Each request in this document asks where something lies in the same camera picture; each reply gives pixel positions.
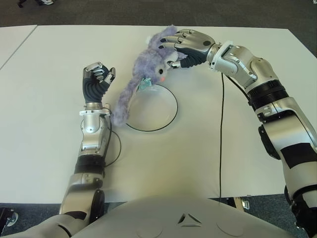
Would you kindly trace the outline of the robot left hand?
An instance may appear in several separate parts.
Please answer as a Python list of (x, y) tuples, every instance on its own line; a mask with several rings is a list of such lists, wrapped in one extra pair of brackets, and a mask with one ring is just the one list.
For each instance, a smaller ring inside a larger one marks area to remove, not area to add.
[(100, 61), (83, 69), (83, 96), (85, 103), (101, 103), (116, 75), (115, 68), (108, 69)]

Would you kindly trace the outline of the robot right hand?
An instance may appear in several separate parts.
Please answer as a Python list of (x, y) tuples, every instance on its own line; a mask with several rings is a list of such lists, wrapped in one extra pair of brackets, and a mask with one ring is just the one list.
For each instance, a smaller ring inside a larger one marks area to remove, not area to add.
[(177, 61), (169, 61), (171, 68), (190, 68), (202, 63), (211, 63), (221, 45), (199, 31), (182, 29), (172, 36), (165, 36), (160, 40), (160, 49), (171, 48), (186, 57)]

